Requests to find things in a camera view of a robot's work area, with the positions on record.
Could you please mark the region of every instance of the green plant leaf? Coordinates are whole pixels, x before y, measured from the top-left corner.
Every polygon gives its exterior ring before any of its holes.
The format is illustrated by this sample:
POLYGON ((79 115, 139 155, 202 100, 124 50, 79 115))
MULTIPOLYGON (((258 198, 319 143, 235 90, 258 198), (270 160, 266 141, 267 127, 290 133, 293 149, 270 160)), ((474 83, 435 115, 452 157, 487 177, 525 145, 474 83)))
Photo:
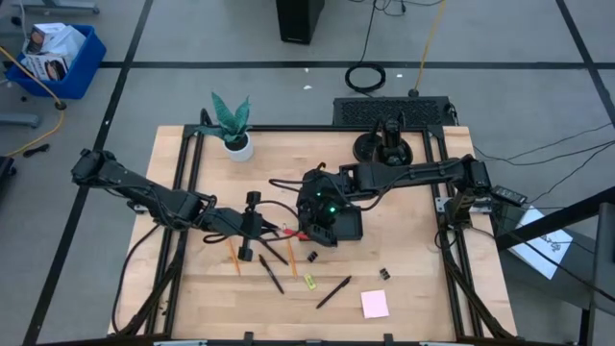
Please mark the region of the green plant leaf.
POLYGON ((240 138, 241 138, 241 135, 225 134, 223 139, 227 143, 235 143, 239 141, 240 138))
POLYGON ((217 136, 218 138, 224 140, 225 131, 219 127, 209 127, 209 126, 199 126, 196 128, 197 132, 200 132, 206 136, 217 136))
POLYGON ((241 105, 237 108, 237 111, 234 112, 234 117, 237 120, 237 128, 241 129, 248 123, 248 118, 250 117, 250 96, 246 97, 246 100, 243 101, 241 105))
POLYGON ((236 134, 240 127, 237 126, 237 120, 231 111, 229 111, 227 105, 224 104, 224 101, 222 101, 220 96, 215 92, 211 93, 211 100, 213 101, 213 107, 220 126, 224 128, 227 133, 236 134))

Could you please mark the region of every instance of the gray floor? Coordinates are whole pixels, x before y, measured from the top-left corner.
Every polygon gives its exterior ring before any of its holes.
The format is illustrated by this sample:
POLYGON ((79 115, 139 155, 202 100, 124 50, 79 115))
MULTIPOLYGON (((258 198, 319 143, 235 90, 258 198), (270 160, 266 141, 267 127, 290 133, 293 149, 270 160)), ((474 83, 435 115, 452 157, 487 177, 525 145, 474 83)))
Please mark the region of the gray floor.
MULTIPOLYGON (((99 1, 97 17, 62 18, 32 14, 28 22, 65 21, 96 27, 107 45, 107 62, 122 62, 144 0, 99 1)), ((615 62, 611 13, 615 3, 566 0, 595 62, 615 62)), ((392 4, 392 12, 399 10, 392 4)), ((12 9, 0 9, 0 18, 12 9)), ((404 17, 377 13, 366 60, 420 60, 437 7, 408 5, 404 17)), ((359 58, 369 1, 330 0, 310 46, 279 40, 273 0, 155 0, 135 55, 136 62, 354 61, 359 58)), ((4 28, 13 30, 0 23, 4 28)), ((13 51, 19 35, 0 36, 13 51)), ((434 62, 582 62, 552 0, 451 0, 430 50, 434 62)), ((250 95, 253 124, 330 124, 334 97, 356 96, 344 84, 344 69, 131 69, 111 124, 106 148, 145 173, 159 125, 193 123, 199 109, 211 110, 209 93, 230 104, 250 95)), ((402 96, 413 86, 416 69, 387 69, 389 80, 376 95, 402 96)), ((615 90, 615 71, 602 70, 615 90)), ((118 68, 100 69, 83 100, 70 101, 62 129, 46 142, 50 152, 17 159, 19 174, 0 208, 0 343, 21 342, 56 252, 76 194, 69 169, 83 147, 91 147, 115 87, 118 68)), ((357 76, 369 79, 371 76, 357 76)), ((30 111, 43 118, 37 130, 0 127, 4 153, 52 128, 57 114, 46 98, 28 97, 19 86, 0 86, 0 111, 30 111)), ((610 120, 586 70, 427 69, 422 95, 448 95, 474 143, 506 157, 598 127, 610 120)), ((571 140, 537 161, 615 137, 608 127, 571 140)), ((530 198, 582 163, 589 154, 540 166, 489 163, 492 180, 530 198)), ((613 150, 599 154, 537 206, 565 206, 612 186, 613 150)), ((105 335, 111 302, 127 251, 134 215, 124 203, 99 191, 89 193, 61 280, 39 341, 105 335)), ((587 235, 593 223, 574 227, 587 235)), ((578 337, 579 309, 519 283, 507 282, 521 335, 560 342, 578 337)), ((601 342, 608 333, 600 333, 601 342)))

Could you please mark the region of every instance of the blue plastic bin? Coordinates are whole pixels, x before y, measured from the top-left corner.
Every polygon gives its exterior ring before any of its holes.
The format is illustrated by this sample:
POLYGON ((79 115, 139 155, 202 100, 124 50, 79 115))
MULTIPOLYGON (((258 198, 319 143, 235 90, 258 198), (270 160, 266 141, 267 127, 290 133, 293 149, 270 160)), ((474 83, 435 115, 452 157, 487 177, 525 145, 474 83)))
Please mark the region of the blue plastic bin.
MULTIPOLYGON (((61 81, 42 81, 61 99, 81 99, 86 95, 87 88, 92 82, 100 62, 107 53, 107 48, 100 41, 94 27, 89 25, 72 25, 84 34, 86 41, 79 54, 68 69, 68 74, 61 81)), ((37 82, 26 76, 19 67, 13 66, 7 72, 7 79, 13 81, 35 96, 51 97, 37 82)))

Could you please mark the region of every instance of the pink sticky note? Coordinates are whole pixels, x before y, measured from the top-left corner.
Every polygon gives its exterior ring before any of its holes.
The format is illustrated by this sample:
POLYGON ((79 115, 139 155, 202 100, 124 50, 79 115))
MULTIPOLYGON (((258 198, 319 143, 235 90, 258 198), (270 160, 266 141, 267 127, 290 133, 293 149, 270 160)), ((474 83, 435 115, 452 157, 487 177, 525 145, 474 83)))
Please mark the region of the pink sticky note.
POLYGON ((384 290, 361 292, 361 303, 363 304, 363 315, 365 318, 376 318, 388 316, 388 306, 386 305, 386 294, 384 290))

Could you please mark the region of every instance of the artificial plant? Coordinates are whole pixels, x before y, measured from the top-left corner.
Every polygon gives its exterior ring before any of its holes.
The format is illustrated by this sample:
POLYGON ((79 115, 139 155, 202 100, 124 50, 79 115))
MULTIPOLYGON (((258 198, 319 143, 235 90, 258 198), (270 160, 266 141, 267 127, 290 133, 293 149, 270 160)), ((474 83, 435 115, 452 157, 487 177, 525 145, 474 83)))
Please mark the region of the artificial plant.
POLYGON ((220 127, 199 126, 197 131, 204 135, 217 136, 227 143, 237 143, 248 130, 248 117, 250 117, 250 102, 248 97, 237 108, 234 114, 229 111, 222 98, 215 92, 211 93, 213 108, 220 127))

